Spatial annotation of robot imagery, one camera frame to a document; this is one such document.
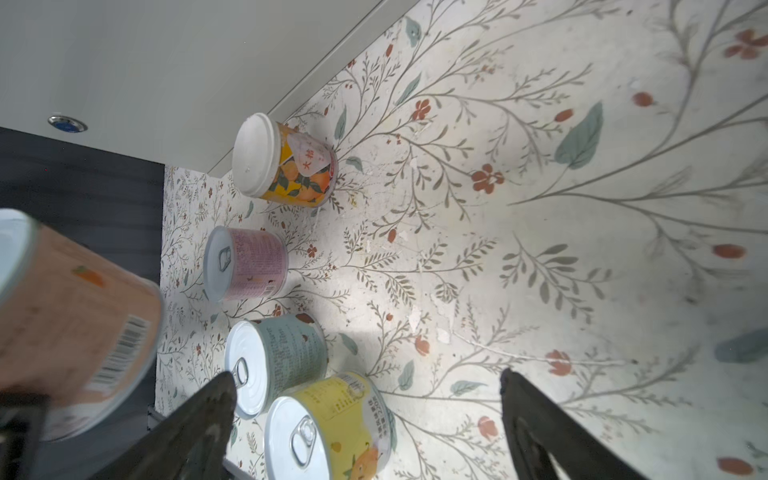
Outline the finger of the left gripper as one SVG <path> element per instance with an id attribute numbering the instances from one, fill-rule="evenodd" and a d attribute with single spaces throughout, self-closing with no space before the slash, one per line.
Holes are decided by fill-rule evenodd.
<path id="1" fill-rule="evenodd" d="M 43 435 L 50 398 L 1 393 L 1 479 L 28 479 Z"/>

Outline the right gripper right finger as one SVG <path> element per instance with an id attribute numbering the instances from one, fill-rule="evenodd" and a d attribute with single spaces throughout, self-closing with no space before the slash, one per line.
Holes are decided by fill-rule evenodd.
<path id="1" fill-rule="evenodd" d="M 523 375 L 500 376 L 502 421 L 519 479 L 641 479 Z"/>

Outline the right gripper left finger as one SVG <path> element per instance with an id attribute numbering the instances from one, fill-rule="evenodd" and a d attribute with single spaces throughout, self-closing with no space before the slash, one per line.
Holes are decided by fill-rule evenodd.
<path id="1" fill-rule="evenodd" d="M 226 479 L 236 386 L 224 371 L 94 479 Z"/>

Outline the orange label can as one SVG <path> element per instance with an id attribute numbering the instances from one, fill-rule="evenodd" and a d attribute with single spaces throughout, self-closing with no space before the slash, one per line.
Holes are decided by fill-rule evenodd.
<path id="1" fill-rule="evenodd" d="M 49 398 L 42 438 L 105 420 L 153 365 L 158 285 L 26 213 L 1 212 L 1 389 Z"/>

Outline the green label can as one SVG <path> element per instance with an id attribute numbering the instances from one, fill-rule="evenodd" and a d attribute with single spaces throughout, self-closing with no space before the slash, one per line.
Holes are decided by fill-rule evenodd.
<path id="1" fill-rule="evenodd" d="M 252 419 L 284 393 L 325 377 L 328 348 L 308 313 L 244 320 L 230 330 L 225 369 L 237 390 L 236 414 Z"/>

